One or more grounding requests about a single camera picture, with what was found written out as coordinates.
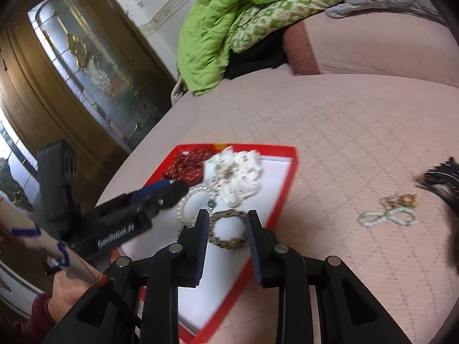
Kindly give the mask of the person left hand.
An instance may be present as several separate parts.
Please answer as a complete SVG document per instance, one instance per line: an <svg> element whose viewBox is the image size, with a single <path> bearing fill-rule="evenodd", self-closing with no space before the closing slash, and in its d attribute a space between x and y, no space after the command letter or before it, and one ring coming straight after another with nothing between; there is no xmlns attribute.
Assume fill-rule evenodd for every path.
<svg viewBox="0 0 459 344"><path fill-rule="evenodd" d="M56 322L60 321L89 288L89 284L69 277L64 271L56 273L48 302L48 311L52 318Z"/></svg>

